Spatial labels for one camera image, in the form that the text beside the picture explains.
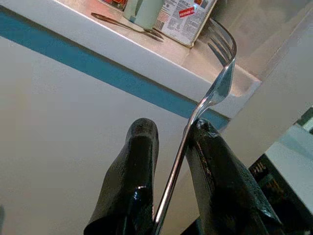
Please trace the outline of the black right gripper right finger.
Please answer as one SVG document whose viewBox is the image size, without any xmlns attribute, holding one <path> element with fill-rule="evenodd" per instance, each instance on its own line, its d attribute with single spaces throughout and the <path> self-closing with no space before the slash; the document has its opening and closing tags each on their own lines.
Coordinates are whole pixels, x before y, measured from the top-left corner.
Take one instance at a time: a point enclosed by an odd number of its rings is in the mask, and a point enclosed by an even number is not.
<svg viewBox="0 0 313 235">
<path fill-rule="evenodd" d="M 186 158 L 205 235 L 282 235 L 252 174 L 206 119 L 192 125 Z"/>
</svg>

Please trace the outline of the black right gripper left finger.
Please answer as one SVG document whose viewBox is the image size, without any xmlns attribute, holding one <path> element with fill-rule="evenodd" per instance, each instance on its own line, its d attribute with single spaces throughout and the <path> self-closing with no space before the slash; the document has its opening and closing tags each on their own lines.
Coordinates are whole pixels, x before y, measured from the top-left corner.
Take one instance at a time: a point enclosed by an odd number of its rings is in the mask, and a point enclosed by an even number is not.
<svg viewBox="0 0 313 235">
<path fill-rule="evenodd" d="M 158 129 L 148 118 L 135 120 L 110 165 L 85 235 L 147 235 L 154 214 Z"/>
</svg>

